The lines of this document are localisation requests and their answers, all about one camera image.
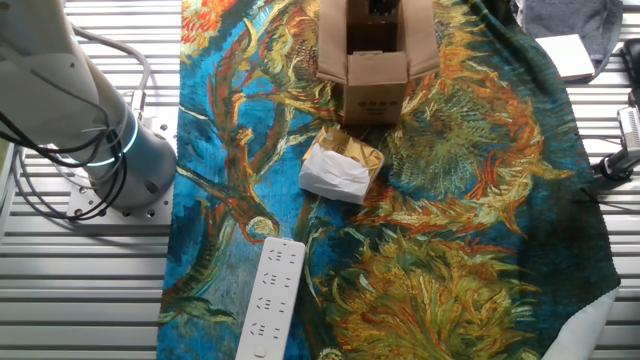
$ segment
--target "white paper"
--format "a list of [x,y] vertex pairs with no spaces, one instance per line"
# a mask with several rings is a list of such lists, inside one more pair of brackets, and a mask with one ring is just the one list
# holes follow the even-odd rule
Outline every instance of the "white paper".
[[302,164],[299,186],[331,200],[362,204],[370,180],[365,165],[318,144]]
[[578,34],[536,39],[565,80],[591,76],[593,63]]

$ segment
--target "gray cloth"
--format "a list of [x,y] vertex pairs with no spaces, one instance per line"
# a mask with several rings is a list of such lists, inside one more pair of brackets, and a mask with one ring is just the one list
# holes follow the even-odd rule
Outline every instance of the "gray cloth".
[[620,0],[523,0],[520,10],[520,25],[534,38],[580,35],[596,75],[608,62],[622,27]]

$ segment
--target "box flap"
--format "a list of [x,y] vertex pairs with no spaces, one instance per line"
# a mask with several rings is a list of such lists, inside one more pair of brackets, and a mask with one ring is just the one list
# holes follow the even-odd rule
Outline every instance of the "box flap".
[[347,2],[320,0],[318,73],[321,79],[347,83]]
[[440,51],[432,0],[402,0],[401,33],[407,54],[409,78],[429,75],[440,70]]
[[403,52],[356,52],[348,59],[349,86],[407,82],[407,57]]

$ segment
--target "tabletop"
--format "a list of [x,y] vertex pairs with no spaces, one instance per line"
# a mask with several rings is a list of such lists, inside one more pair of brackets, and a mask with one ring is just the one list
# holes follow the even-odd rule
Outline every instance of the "tabletop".
[[[640,0],[623,1],[617,48],[640,37]],[[74,24],[147,56],[153,75],[144,124],[174,147],[180,10],[180,0],[66,3]],[[91,41],[80,44],[123,95],[135,89],[142,74],[135,59]],[[629,90],[617,55],[589,85],[568,88],[592,163],[620,149],[616,112]],[[36,188],[66,210],[70,184],[47,160],[26,156]],[[600,197],[622,286],[592,359],[640,359],[640,169],[635,174]],[[0,360],[155,359],[169,224],[98,221],[70,229],[38,216],[19,195],[10,200],[0,217]]]

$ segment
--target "white power strip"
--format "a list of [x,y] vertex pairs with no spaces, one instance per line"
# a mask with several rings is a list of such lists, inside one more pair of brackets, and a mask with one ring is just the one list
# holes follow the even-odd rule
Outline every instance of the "white power strip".
[[264,241],[236,360],[282,360],[304,263],[302,243]]

